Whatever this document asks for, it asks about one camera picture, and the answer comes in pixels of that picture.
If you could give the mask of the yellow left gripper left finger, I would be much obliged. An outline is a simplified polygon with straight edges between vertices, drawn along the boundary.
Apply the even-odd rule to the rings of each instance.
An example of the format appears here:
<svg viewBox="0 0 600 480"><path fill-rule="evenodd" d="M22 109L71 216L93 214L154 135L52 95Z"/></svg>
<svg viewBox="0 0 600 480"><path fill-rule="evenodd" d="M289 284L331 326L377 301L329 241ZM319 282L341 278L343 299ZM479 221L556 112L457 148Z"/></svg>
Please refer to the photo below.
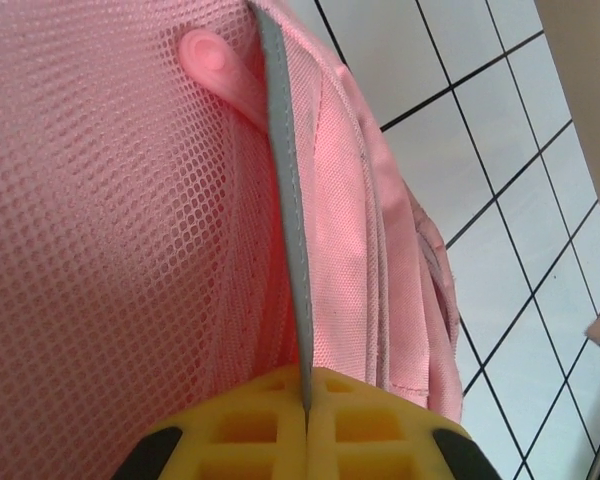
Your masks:
<svg viewBox="0 0 600 480"><path fill-rule="evenodd" d="M156 424L114 479L304 479L305 412L295 365Z"/></svg>

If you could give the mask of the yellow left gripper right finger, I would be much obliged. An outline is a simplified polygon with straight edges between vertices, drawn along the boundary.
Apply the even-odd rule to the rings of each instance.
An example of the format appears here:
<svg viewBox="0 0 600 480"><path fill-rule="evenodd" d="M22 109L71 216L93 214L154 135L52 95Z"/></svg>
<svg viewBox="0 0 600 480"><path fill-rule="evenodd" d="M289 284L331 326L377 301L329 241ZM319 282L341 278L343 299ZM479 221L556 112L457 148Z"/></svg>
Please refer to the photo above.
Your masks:
<svg viewBox="0 0 600 480"><path fill-rule="evenodd" d="M313 370L310 479L498 479L457 423L343 374Z"/></svg>

